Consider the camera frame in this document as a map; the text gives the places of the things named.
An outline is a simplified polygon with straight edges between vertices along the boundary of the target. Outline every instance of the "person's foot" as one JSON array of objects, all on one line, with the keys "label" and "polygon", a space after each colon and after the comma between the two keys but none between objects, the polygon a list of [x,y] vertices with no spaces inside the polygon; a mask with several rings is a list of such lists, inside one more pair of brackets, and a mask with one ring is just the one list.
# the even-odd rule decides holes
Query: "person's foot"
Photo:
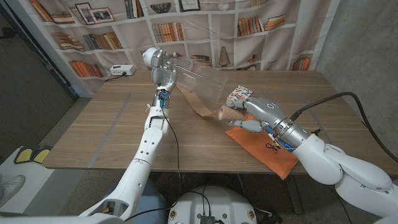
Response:
[{"label": "person's foot", "polygon": [[18,175],[0,185],[0,207],[22,188],[26,180],[24,175]]}]

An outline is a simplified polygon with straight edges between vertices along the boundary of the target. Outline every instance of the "wooden table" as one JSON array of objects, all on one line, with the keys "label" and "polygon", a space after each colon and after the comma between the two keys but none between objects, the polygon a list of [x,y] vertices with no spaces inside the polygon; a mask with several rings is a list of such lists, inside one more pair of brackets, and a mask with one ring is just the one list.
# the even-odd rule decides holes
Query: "wooden table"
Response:
[{"label": "wooden table", "polygon": [[[272,100],[287,116],[308,103],[337,93],[318,72],[227,73],[225,96],[214,108],[220,108],[238,85],[252,89],[254,97]],[[150,71],[105,83],[43,165],[51,169],[125,169],[137,151],[148,114],[147,104],[152,104],[153,97]],[[377,145],[342,98],[304,112],[296,122],[307,131],[321,128],[320,137],[325,142],[379,166],[390,175],[398,175],[398,163]],[[177,88],[170,99],[170,123],[180,145],[182,172],[272,172],[224,133],[231,128],[225,122],[197,115]],[[172,132],[169,133],[153,171],[177,170],[176,143]],[[305,173],[300,163],[291,171]]]}]

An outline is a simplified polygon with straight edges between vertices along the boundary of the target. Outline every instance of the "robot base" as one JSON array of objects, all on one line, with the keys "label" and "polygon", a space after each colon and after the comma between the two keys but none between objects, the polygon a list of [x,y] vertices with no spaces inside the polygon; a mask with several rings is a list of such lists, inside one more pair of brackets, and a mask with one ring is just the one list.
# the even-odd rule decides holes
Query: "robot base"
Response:
[{"label": "robot base", "polygon": [[203,216],[203,201],[200,195],[203,192],[203,187],[191,191],[199,194],[192,192],[183,194],[177,204],[170,209],[169,224],[209,223],[212,220],[215,220],[212,223],[257,223],[251,204],[233,190],[219,186],[206,186],[204,196],[209,200],[210,210],[204,198],[205,216]]}]

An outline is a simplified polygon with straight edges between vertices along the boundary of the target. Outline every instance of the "picture frame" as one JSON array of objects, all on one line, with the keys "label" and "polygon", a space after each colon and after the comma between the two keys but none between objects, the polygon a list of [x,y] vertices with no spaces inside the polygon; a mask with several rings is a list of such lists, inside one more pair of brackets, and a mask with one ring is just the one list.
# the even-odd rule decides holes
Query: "picture frame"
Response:
[{"label": "picture frame", "polygon": [[114,17],[109,7],[90,9],[88,12],[96,24],[114,22]]},{"label": "picture frame", "polygon": [[86,22],[87,25],[95,24],[94,19],[91,17],[89,10],[91,6],[88,2],[86,3],[79,3],[75,4],[76,8],[78,9],[81,17]]},{"label": "picture frame", "polygon": [[199,0],[178,0],[181,12],[200,11]]},{"label": "picture frame", "polygon": [[79,21],[82,24],[86,25],[86,21],[82,18],[81,14],[80,14],[80,12],[79,12],[79,10],[77,8],[75,8],[75,7],[74,8],[70,8],[70,10],[74,13],[74,15],[79,19]]}]

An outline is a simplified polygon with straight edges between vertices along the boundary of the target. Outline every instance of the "white power strip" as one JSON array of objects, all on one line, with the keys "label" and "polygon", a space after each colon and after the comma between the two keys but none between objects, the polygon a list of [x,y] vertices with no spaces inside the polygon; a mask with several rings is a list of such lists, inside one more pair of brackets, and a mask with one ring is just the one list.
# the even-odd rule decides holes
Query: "white power strip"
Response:
[{"label": "white power strip", "polygon": [[133,65],[112,65],[110,70],[112,75],[123,75],[123,72],[132,75],[136,71]]}]

